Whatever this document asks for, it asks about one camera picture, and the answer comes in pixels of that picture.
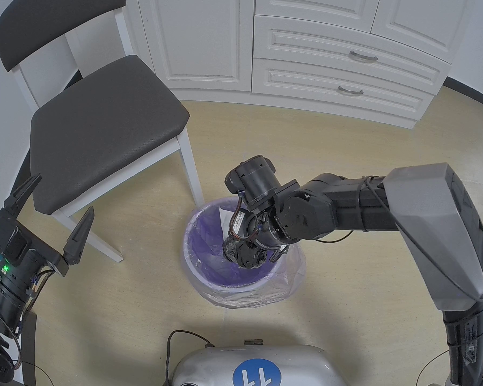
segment gray seat cushion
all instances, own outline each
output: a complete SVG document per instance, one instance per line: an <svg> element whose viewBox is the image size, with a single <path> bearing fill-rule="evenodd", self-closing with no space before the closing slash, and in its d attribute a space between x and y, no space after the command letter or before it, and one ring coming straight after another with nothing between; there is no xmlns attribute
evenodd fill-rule
<svg viewBox="0 0 483 386"><path fill-rule="evenodd" d="M80 80L32 117L37 211L52 214L93 185L177 136L189 114L135 55Z"/></svg>

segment blue logo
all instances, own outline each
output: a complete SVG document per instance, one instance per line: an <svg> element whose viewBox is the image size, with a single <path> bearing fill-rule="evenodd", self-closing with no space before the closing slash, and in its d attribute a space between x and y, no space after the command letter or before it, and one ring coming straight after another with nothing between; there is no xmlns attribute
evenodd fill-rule
<svg viewBox="0 0 483 386"><path fill-rule="evenodd" d="M270 360L250 359L238 365L233 373L234 386L279 386L281 371Z"/></svg>

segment trash bag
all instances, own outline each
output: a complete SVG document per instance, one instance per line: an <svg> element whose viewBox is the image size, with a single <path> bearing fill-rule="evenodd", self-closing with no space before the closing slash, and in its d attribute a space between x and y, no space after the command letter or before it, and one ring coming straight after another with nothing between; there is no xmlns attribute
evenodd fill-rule
<svg viewBox="0 0 483 386"><path fill-rule="evenodd" d="M259 307L289 298L306 274L306 258L298 244L292 244L276 263L267 258L254 269L240 268L225 258L223 210L234 212L237 203L235 196L212 201L188 222L181 259L189 281L203 298L231 309Z"/></svg>

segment light wood floor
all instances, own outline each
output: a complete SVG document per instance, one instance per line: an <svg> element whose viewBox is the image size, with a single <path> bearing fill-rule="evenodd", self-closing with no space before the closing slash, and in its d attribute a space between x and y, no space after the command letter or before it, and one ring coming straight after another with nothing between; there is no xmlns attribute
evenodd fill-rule
<svg viewBox="0 0 483 386"><path fill-rule="evenodd" d="M483 220L483 106L445 87L413 130L297 110L186 102L206 201L227 196L225 175L256 154L284 183L323 172L386 175L395 167L449 162ZM166 339L197 331L216 345L305 343L328 351L351 385L415 383L446 347L441 313L397 232L354 233L329 245L304 241L307 278L286 301L251 310L212 306L181 270L193 200L174 154L93 203L94 231L118 248L116 264L87 246L79 265L54 276L35 306L36 362L64 385L160 385ZM20 220L56 248L68 231L29 202ZM335 232L338 237L342 232ZM175 338L171 365L203 346ZM444 384L448 357L419 385ZM37 372L38 385L48 380Z"/></svg>

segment white chair frame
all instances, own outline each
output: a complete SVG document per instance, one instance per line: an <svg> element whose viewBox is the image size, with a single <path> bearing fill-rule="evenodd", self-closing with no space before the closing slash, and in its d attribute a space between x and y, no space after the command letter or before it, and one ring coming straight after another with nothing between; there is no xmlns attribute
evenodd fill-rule
<svg viewBox="0 0 483 386"><path fill-rule="evenodd" d="M134 54L134 50L132 49L131 40L129 38L124 12L121 8L116 9L113 12L116 19L118 32L120 33L120 38L122 40L123 51L125 52L125 55L132 55ZM18 64L11 70L11 73L16 79L16 82L18 83L21 93L27 101L27 104L32 109L32 111L35 112L39 108L39 105L34 99L32 91L27 84L27 81L25 80L24 74L21 71L21 66ZM120 183L133 177L142 170L155 164L162 158L165 158L176 151L179 151L181 153L182 162L186 170L188 183L190 189L192 190L195 204L197 205L197 207L202 206L204 204L204 197L202 196L202 188L200 187L199 175L195 166L195 160L193 159L192 146L189 143L188 131L185 127L184 130L176 137L168 140L166 143L160 145L159 147L156 147L154 150L141 156L131 164L126 165L109 177L106 177L101 182L89 188L75 200L56 210L54 213L52 213L52 216L65 227L73 230L78 222L78 219L75 219L73 214L75 214L78 210L89 205L91 202L93 202L109 190L115 188ZM93 232L90 232L90 234L88 235L87 242L94 248L98 249L100 252L109 256L112 260L116 262L120 262L123 260L123 256L118 250L111 247Z"/></svg>

